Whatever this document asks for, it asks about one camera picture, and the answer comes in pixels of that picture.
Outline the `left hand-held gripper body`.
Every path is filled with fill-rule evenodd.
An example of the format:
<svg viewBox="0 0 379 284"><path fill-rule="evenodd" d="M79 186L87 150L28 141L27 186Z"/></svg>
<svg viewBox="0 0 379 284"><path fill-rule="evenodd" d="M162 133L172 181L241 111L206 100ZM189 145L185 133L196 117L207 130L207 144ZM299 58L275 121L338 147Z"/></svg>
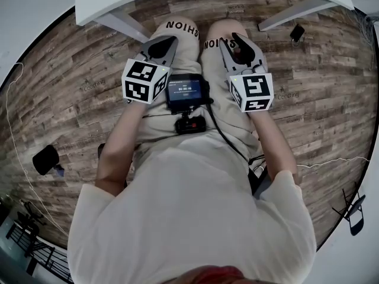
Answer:
<svg viewBox="0 0 379 284"><path fill-rule="evenodd" d="M171 64L172 59L153 59L142 53L128 59L121 77L123 98L151 104L166 89Z"/></svg>

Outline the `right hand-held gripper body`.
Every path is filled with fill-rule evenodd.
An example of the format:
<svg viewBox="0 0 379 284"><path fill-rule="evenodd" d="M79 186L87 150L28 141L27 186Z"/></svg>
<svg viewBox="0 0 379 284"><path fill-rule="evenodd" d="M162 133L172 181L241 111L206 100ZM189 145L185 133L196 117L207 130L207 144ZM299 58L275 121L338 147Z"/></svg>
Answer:
<svg viewBox="0 0 379 284"><path fill-rule="evenodd" d="M267 111L274 100L272 75L263 65L252 73L229 75L229 91L242 112Z"/></svg>

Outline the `person's left forearm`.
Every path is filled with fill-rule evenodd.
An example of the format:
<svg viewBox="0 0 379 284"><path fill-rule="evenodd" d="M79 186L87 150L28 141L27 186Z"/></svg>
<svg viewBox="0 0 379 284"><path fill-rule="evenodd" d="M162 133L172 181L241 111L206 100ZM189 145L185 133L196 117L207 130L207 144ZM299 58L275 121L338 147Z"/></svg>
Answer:
<svg viewBox="0 0 379 284"><path fill-rule="evenodd" d="M119 195L129 172L140 122L147 105L141 102L128 104L111 131L100 154L95 186Z"/></svg>

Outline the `person's right forearm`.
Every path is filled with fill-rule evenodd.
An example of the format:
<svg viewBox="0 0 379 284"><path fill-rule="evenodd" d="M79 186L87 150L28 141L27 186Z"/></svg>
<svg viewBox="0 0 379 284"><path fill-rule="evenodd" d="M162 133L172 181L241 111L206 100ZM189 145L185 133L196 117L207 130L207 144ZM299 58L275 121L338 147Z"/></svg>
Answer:
<svg viewBox="0 0 379 284"><path fill-rule="evenodd" d="M268 111L248 112L258 134L266 160L269 177L274 180L283 171L290 171L296 185L300 184L297 163L279 126Z"/></svg>

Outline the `beige printed shorts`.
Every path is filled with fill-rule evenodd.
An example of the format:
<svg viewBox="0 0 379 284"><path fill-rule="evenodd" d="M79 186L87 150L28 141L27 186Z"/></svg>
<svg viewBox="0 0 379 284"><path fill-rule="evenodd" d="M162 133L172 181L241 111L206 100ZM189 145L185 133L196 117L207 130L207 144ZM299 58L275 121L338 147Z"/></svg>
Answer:
<svg viewBox="0 0 379 284"><path fill-rule="evenodd" d="M210 85L210 96L213 99L212 113L205 107L197 108L192 115L203 116L207 129L217 138L220 128L233 143L233 154L240 159L250 159L262 153L261 144L253 134L253 126L248 115L242 113L235 103L226 79L224 66L218 42L206 40L200 47L200 37L196 24L183 24L168 21L161 24L153 33L152 38L159 36L176 36L179 40L175 58L172 64L174 74L201 74ZM225 39L234 50L237 44L234 39ZM166 107L165 96L158 98L149 105L143 117L137 136L134 165L139 167L147 159L147 153L158 143L172 144L176 138L174 123L179 117L171 115Z"/></svg>

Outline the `person's right leg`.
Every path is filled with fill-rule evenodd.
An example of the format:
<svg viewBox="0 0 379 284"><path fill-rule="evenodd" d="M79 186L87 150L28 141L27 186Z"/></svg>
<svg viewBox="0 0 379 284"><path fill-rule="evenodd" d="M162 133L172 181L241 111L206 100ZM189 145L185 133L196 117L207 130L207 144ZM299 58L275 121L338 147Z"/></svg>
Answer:
<svg viewBox="0 0 379 284"><path fill-rule="evenodd" d="M232 19L223 19L214 22L210 26L206 40L215 40L218 38L232 39L232 33L238 33L245 37L248 37L245 28L239 21Z"/></svg>

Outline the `black screen device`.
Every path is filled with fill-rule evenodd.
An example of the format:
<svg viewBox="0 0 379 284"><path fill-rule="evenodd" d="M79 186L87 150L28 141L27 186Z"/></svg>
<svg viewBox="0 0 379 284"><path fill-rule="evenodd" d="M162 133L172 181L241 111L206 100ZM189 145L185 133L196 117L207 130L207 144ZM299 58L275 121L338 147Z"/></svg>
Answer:
<svg viewBox="0 0 379 284"><path fill-rule="evenodd" d="M213 103L209 83L201 74L171 75L165 95L172 115L190 114L202 105Z"/></svg>

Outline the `small black box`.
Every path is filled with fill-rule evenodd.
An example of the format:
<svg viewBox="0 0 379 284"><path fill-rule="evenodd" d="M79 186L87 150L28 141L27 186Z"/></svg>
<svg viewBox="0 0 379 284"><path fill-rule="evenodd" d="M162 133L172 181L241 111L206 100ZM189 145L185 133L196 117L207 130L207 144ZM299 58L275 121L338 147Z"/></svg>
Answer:
<svg viewBox="0 0 379 284"><path fill-rule="evenodd" d="M301 25L297 24L294 27L294 29L290 33L291 44L293 47L298 47L300 45L300 40L304 32L305 32L305 29Z"/></svg>

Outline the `black cylindrical pouch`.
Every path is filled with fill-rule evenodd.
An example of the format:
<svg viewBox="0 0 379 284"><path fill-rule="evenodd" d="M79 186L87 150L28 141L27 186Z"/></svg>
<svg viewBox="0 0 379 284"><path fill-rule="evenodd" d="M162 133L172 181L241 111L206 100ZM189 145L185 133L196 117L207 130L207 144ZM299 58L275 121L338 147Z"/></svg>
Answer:
<svg viewBox="0 0 379 284"><path fill-rule="evenodd" d="M59 154L52 145L46 146L33 156L33 165L40 175L46 175L53 169L59 176L64 177L65 170L60 165Z"/></svg>

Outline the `person's beige shirt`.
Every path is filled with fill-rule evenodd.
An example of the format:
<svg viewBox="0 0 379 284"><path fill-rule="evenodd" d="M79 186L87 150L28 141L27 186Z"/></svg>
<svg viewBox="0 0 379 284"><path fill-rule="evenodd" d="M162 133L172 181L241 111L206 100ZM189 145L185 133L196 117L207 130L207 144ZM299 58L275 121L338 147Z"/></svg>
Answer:
<svg viewBox="0 0 379 284"><path fill-rule="evenodd" d="M75 284L159 284L206 265L302 284L315 255L291 172L255 198L241 158L215 134L157 143L117 196L83 185L68 242Z"/></svg>

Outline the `black folding chair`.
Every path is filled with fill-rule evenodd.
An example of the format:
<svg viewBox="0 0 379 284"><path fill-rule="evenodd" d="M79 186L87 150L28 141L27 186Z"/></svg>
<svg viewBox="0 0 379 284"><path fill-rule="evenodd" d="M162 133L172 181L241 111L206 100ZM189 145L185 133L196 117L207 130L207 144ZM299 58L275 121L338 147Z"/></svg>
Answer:
<svg viewBox="0 0 379 284"><path fill-rule="evenodd" d="M366 196L359 194L359 188L355 182L355 190L353 193L347 194L342 189L343 200L345 201L345 207L337 210L332 207L332 210L336 212L340 217L346 220L349 224L349 230L351 236L358 235L364 227L364 214L362 210L362 203Z"/></svg>

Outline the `black metal railing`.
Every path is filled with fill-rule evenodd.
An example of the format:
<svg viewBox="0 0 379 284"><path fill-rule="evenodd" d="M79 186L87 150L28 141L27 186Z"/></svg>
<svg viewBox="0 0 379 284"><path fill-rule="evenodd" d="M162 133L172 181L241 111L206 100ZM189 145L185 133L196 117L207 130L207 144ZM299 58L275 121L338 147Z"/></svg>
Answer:
<svg viewBox="0 0 379 284"><path fill-rule="evenodd" d="M65 283L73 284L66 250L49 244L39 236L33 236L16 221L7 232L6 238L14 241L26 257L35 259L39 265Z"/></svg>

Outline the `black clip mount red button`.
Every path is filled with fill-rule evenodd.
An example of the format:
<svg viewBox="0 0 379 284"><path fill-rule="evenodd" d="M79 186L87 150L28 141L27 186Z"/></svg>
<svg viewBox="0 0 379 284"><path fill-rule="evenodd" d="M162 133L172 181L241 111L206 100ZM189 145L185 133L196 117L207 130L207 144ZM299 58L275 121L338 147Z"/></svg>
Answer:
<svg viewBox="0 0 379 284"><path fill-rule="evenodd" d="M189 117L187 114L183 114L175 122L175 131L179 135L203 133L206 131L205 118L201 115Z"/></svg>

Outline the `black metal frame stand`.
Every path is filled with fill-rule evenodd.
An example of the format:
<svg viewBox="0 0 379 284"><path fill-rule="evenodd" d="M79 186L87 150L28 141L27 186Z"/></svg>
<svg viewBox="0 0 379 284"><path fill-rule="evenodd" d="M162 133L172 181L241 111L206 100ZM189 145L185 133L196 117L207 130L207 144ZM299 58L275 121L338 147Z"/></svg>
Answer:
<svg viewBox="0 0 379 284"><path fill-rule="evenodd" d="M41 219L44 218L42 214L36 214L31 207L31 202L25 202L23 204L27 213L24 214L20 211L17 212L18 221L21 224L21 227L25 230L29 230L31 235L37 236L39 235L40 228L37 224L45 226L47 223L43 222Z"/></svg>

